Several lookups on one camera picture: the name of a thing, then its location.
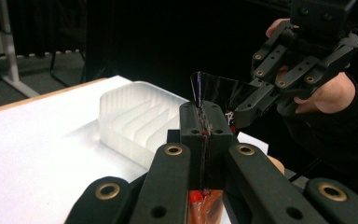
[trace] gray carpet floor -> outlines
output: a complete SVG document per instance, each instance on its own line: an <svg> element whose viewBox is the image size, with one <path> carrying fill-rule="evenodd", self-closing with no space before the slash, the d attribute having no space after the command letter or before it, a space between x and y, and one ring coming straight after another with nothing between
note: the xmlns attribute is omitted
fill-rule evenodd
<svg viewBox="0 0 358 224"><path fill-rule="evenodd" d="M39 94L64 89L65 86L53 78L49 73L51 55L39 57L18 57L20 80ZM69 52L57 54L54 71L57 74L72 78L73 83L79 82L83 67L83 60L79 53ZM7 60L0 58L0 105L6 105L27 99L26 96L8 85L2 78L7 74Z"/></svg>

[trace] finger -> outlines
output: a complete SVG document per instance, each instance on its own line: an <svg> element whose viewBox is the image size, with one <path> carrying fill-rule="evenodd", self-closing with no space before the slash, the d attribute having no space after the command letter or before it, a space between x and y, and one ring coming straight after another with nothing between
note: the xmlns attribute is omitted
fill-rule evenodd
<svg viewBox="0 0 358 224"><path fill-rule="evenodd" d="M288 21L289 19L277 19L276 21L274 21L270 27L267 29L266 31L266 36L268 38L270 38L272 36L272 34L274 34L274 32L276 31L278 25L282 22L282 21Z"/></svg>

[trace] black sleeve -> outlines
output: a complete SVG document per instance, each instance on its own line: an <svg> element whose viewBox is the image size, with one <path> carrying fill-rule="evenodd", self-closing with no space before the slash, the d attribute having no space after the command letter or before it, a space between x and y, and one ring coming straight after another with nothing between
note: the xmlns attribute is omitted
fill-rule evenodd
<svg viewBox="0 0 358 224"><path fill-rule="evenodd" d="M344 183L358 192L358 85L351 104L336 114L285 117L303 148L348 177Z"/></svg>

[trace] human hand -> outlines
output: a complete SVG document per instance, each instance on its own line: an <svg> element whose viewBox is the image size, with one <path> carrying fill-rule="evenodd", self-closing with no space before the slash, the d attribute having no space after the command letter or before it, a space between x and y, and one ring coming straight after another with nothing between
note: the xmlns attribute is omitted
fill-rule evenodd
<svg viewBox="0 0 358 224"><path fill-rule="evenodd" d="M279 19L273 22L266 31L266 36L271 37L282 21L288 19ZM284 66L278 76L284 76L287 67ZM308 114L322 112L325 114L334 114L342 111L351 104L355 87L353 82L344 72L340 72L336 77L326 82L322 87L318 88L315 93L307 100L301 100L298 97L294 101L298 104L297 114Z"/></svg>

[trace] white plastic container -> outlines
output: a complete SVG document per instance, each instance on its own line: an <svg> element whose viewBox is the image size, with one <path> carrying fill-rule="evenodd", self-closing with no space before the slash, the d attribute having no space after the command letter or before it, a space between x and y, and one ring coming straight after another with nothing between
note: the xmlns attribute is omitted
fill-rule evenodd
<svg viewBox="0 0 358 224"><path fill-rule="evenodd" d="M167 131L179 129L179 106L185 102L146 82L109 91L100 101L100 140L148 169Z"/></svg>

